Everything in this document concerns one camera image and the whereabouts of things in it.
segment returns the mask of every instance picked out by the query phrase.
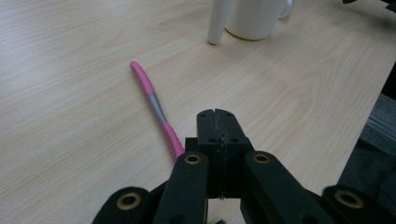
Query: mug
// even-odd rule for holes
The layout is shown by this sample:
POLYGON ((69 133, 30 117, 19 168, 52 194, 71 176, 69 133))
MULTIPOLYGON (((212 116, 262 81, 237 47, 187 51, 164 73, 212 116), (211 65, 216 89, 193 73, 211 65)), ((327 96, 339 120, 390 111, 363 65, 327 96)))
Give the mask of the mug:
POLYGON ((224 28, 243 39, 264 39, 277 20, 287 16, 281 14, 291 4, 290 0, 213 0, 207 41, 218 44, 224 28))

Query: screw hole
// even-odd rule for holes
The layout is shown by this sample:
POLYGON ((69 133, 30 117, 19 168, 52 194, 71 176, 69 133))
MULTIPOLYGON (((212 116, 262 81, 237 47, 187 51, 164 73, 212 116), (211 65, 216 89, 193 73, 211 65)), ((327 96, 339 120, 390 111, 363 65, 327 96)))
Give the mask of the screw hole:
POLYGON ((126 193, 122 196, 119 197, 117 200, 117 207, 120 210, 131 210, 137 207, 142 198, 140 197, 139 194, 132 192, 132 193, 126 193))
POLYGON ((190 155, 184 158, 184 161, 188 164, 194 165, 201 161, 201 158, 197 155, 190 155))
POLYGON ((268 162, 270 162, 271 159, 265 155, 256 154, 253 156, 253 160, 258 163, 268 163, 268 162))
POLYGON ((364 206, 363 200, 349 190, 339 189, 334 193, 334 197, 339 203, 350 208, 360 209, 364 206))

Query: white cup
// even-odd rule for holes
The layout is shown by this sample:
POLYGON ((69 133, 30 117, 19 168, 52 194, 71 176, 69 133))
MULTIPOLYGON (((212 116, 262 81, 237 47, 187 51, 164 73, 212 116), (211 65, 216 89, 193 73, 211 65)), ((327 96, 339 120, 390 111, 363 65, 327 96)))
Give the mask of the white cup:
POLYGON ((269 36, 287 0, 213 0, 207 41, 218 44, 224 28, 248 40, 269 36))

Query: wooden table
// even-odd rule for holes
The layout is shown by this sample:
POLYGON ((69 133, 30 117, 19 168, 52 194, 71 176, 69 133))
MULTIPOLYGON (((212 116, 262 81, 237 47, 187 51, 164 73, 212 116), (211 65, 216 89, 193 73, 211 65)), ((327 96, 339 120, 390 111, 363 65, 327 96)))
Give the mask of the wooden table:
MULTIPOLYGON (((147 70, 182 143, 197 113, 233 112, 256 150, 307 189, 341 174, 396 59, 380 1, 297 0, 263 41, 205 42, 210 1, 0 3, 0 222, 91 223, 116 190, 172 170, 129 62, 147 70)), ((243 223, 237 200, 208 222, 243 223)))

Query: wood grain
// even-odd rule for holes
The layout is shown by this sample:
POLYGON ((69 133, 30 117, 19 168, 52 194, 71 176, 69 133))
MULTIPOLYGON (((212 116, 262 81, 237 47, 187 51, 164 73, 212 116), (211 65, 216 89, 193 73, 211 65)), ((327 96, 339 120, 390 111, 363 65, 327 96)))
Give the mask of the wood grain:
MULTIPOLYGON (((304 187, 334 185, 396 59, 380 1, 296 1, 263 41, 205 42, 210 1, 0 3, 0 222, 90 223, 116 190, 172 161, 129 68, 147 70, 179 138, 233 112, 304 187)), ((209 223, 243 223, 237 200, 209 223)))

